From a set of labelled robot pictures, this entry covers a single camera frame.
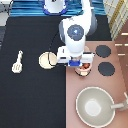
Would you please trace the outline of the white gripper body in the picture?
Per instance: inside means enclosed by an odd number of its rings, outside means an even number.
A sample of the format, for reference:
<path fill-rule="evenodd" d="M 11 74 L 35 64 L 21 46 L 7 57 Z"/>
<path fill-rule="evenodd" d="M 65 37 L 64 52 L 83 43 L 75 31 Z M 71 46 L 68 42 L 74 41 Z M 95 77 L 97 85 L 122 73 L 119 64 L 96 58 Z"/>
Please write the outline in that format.
<path fill-rule="evenodd" d="M 84 63 L 92 63 L 93 52 L 81 52 L 80 54 L 71 53 L 66 46 L 61 46 L 57 51 L 57 63 L 65 64 L 70 67 L 80 67 Z"/>

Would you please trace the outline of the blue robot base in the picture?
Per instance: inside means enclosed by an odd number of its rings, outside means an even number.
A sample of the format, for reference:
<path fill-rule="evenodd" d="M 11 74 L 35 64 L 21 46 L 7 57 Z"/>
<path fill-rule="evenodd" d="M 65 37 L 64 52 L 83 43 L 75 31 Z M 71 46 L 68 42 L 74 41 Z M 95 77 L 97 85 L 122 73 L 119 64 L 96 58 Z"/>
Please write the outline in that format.
<path fill-rule="evenodd" d="M 66 0 L 44 0 L 44 13 L 47 15 L 62 15 L 67 11 Z"/>

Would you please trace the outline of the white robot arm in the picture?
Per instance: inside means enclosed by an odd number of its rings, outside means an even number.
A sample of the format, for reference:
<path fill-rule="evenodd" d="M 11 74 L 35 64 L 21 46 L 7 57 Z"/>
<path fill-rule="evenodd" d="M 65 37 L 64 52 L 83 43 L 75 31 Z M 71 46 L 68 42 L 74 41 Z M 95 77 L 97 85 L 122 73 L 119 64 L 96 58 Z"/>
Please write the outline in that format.
<path fill-rule="evenodd" d="M 92 63 L 93 52 L 85 52 L 86 37 L 95 32 L 97 20 L 91 0 L 81 0 L 82 15 L 65 18 L 59 23 L 60 39 L 64 46 L 58 48 L 57 62 L 71 67 Z"/>

